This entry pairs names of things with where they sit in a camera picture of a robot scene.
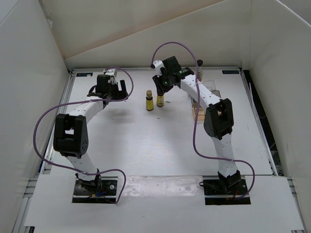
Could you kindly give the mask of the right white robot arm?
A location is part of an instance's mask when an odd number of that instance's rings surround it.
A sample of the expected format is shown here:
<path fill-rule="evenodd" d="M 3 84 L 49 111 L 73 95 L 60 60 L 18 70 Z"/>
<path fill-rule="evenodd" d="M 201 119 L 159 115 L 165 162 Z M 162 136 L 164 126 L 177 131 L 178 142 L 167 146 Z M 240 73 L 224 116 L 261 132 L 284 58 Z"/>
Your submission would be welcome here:
<path fill-rule="evenodd" d="M 157 93 L 163 95 L 174 86 L 189 94 L 205 111 L 204 129 L 211 137 L 218 158 L 218 188 L 224 194 L 231 193 L 241 180 L 233 155 L 231 133 L 234 125 L 232 103 L 221 99 L 196 80 L 195 73 L 188 67 L 182 68 L 173 56 L 164 61 L 155 60 L 151 68 Z"/>

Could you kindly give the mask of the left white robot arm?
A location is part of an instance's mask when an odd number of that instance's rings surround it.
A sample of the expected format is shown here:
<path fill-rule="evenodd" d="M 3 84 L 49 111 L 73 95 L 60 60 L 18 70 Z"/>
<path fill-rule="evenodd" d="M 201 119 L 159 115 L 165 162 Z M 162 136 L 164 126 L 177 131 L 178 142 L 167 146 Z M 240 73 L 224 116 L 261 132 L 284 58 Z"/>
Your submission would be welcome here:
<path fill-rule="evenodd" d="M 91 194 L 101 191 L 102 182 L 99 180 L 99 170 L 87 154 L 87 124 L 110 100 L 123 100 L 127 96 L 125 80 L 118 82 L 115 75 L 98 75 L 97 84 L 91 88 L 85 103 L 67 114 L 56 116 L 53 148 L 78 170 L 77 178 L 86 182 L 85 189 Z"/>

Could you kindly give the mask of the tall red label sauce bottle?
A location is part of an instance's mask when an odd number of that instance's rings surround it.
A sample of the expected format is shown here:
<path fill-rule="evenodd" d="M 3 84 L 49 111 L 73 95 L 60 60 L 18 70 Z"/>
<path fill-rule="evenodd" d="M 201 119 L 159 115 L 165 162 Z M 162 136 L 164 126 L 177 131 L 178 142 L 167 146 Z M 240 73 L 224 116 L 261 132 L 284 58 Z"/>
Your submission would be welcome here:
<path fill-rule="evenodd" d="M 198 66 L 198 81 L 202 81 L 203 78 L 203 70 L 202 70 L 202 66 L 203 66 L 203 61 L 201 59 L 197 60 L 197 66 Z"/>

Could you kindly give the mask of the small yellow label bottle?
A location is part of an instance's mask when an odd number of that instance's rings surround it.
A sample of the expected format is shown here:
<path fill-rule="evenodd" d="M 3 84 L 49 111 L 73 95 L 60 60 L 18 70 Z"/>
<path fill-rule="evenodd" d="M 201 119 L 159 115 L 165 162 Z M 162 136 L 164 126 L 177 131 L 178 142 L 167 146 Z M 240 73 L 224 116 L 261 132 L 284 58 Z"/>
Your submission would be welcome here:
<path fill-rule="evenodd" d="M 151 90 L 146 91 L 146 110 L 152 111 L 154 109 L 153 95 Z"/>
<path fill-rule="evenodd" d="M 164 94 L 157 94 L 156 105 L 158 107 L 164 106 Z"/>

